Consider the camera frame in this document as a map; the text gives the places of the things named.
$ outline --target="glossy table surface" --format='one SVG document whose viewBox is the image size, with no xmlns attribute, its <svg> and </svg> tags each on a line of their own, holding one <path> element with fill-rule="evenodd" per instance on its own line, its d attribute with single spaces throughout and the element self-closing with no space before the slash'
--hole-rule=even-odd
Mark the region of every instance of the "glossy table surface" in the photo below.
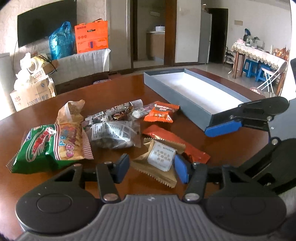
<svg viewBox="0 0 296 241">
<path fill-rule="evenodd" d="M 237 91 L 250 100 L 262 98 L 258 94 L 229 80 L 201 70 L 191 70 Z M 84 99 L 86 102 L 82 110 L 84 117 L 136 99 L 142 99 L 144 105 L 157 100 L 165 102 L 162 97 L 144 84 L 143 75 L 134 75 L 119 77 L 58 95 L 14 113 L 0 121 L 0 232 L 8 238 L 15 239 L 22 233 L 15 215 L 17 200 L 23 194 L 50 178 L 54 173 L 11 174 L 5 166 L 6 163 L 20 148 L 21 138 L 26 130 L 39 125 L 54 123 L 59 109 L 67 101 L 78 101 L 80 99 Z M 156 124 L 175 133 L 201 151 L 208 153 L 211 156 L 208 164 L 211 166 L 222 164 L 238 166 L 257 153 L 268 142 L 267 133 L 246 128 L 241 128 L 239 131 L 228 135 L 208 138 L 181 111 L 175 113 L 173 119 L 174 122 L 172 124 Z M 143 120 L 139 122 L 141 130 L 152 125 L 152 123 L 144 122 Z M 92 151 L 95 159 L 92 161 L 81 161 L 80 163 L 84 167 L 94 167 L 96 163 L 104 161 L 116 161 L 123 153 L 128 153 L 132 160 L 145 153 L 147 149 L 142 146 L 141 148 L 106 150 L 92 146 Z M 117 185 L 121 198 L 126 194 L 169 193 L 177 194 L 181 197 L 185 188 L 186 186 L 178 181 L 176 187 L 171 189 L 133 168 L 129 169 L 124 181 Z M 217 185 L 209 183 L 206 188 L 206 196 L 213 193 L 217 188 Z M 87 183 L 86 189 L 95 197 L 98 197 L 96 183 Z"/>
</svg>

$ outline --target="lace tablecloth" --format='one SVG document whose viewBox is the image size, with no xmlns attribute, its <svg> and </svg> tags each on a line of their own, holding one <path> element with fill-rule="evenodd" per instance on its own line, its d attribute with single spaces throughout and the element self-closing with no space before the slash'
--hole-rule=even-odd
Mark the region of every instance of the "lace tablecloth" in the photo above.
<svg viewBox="0 0 296 241">
<path fill-rule="evenodd" d="M 259 49 L 255 49 L 245 45 L 234 43 L 231 48 L 231 51 L 232 52 L 238 51 L 239 53 L 245 54 L 246 56 L 249 56 L 254 60 L 258 60 L 258 61 L 260 60 L 262 63 L 268 64 L 269 66 L 271 66 L 276 70 L 278 70 L 282 66 L 284 67 L 287 65 L 287 62 L 284 59 L 281 59 L 279 57 L 276 57 L 274 55 L 271 55 Z"/>
</svg>

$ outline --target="refrigerator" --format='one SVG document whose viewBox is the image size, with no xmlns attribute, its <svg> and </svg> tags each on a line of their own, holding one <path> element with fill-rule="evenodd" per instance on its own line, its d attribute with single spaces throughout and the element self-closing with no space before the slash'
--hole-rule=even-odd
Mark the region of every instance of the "refrigerator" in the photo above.
<svg viewBox="0 0 296 241">
<path fill-rule="evenodd" d="M 198 50 L 199 64 L 207 64 L 209 62 L 211 34 L 212 15 L 202 11 L 200 18 L 200 47 Z"/>
</svg>

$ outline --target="chair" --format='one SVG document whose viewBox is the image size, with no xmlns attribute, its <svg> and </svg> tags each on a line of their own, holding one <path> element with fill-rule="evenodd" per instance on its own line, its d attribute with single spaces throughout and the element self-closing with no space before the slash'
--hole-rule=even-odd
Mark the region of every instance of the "chair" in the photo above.
<svg viewBox="0 0 296 241">
<path fill-rule="evenodd" d="M 265 64 L 261 65 L 260 70 L 258 71 L 258 74 L 256 77 L 256 82 L 259 82 L 260 80 L 263 82 L 266 81 L 266 78 L 264 77 L 264 71 L 262 71 L 262 68 L 270 70 L 270 67 L 268 65 L 265 65 Z"/>
<path fill-rule="evenodd" d="M 269 92 L 269 85 L 270 85 L 270 87 L 271 87 L 271 91 L 272 91 L 272 93 L 274 93 L 274 89 L 273 89 L 273 87 L 272 87 L 272 82 L 275 81 L 276 78 L 277 78 L 282 72 L 285 71 L 286 67 L 287 67 L 287 61 L 285 61 L 285 62 L 284 62 L 284 63 L 283 63 L 278 69 L 277 69 L 277 71 L 275 71 L 275 72 L 272 72 L 271 70 L 268 70 L 268 69 L 262 67 L 261 69 L 262 69 L 262 71 L 263 71 L 264 74 L 265 74 L 265 79 L 266 79 L 266 81 L 265 81 L 263 84 L 259 85 L 257 88 L 260 89 L 262 86 L 264 86 L 264 85 L 266 84 L 261 90 L 264 90 L 264 89 L 267 87 L 267 90 L 268 90 L 268 92 Z"/>
<path fill-rule="evenodd" d="M 246 59 L 242 71 L 246 73 L 246 76 L 248 78 L 251 78 L 252 76 L 257 76 L 257 68 L 258 68 L 257 62 L 250 60 L 250 59 Z"/>
</svg>

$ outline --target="orange snack package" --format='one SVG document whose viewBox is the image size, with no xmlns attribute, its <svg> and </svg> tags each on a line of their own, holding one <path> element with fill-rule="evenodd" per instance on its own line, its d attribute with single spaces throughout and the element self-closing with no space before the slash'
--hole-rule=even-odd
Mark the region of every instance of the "orange snack package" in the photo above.
<svg viewBox="0 0 296 241">
<path fill-rule="evenodd" d="M 159 101 L 155 101 L 153 106 L 154 107 L 150 113 L 145 116 L 144 121 L 162 121 L 172 123 L 173 119 L 171 115 L 180 108 L 178 105 L 167 104 Z"/>
<path fill-rule="evenodd" d="M 180 137 L 178 137 L 174 133 L 167 131 L 165 129 L 162 129 L 162 128 L 158 127 L 157 125 L 152 125 L 152 126 L 148 127 L 142 133 L 144 135 L 147 135 L 147 136 L 149 136 L 153 139 L 156 139 L 156 140 L 163 139 L 163 140 L 167 140 L 167 141 L 173 141 L 176 143 L 184 144 L 186 146 L 186 148 L 185 148 L 185 151 L 182 155 L 185 154 L 186 159 L 191 163 L 192 162 L 200 162 L 200 163 L 205 164 L 210 159 L 210 156 L 207 153 L 198 150 L 197 148 L 195 148 L 191 144 L 187 143 L 186 141 L 184 141 L 183 139 L 181 139 Z"/>
</svg>

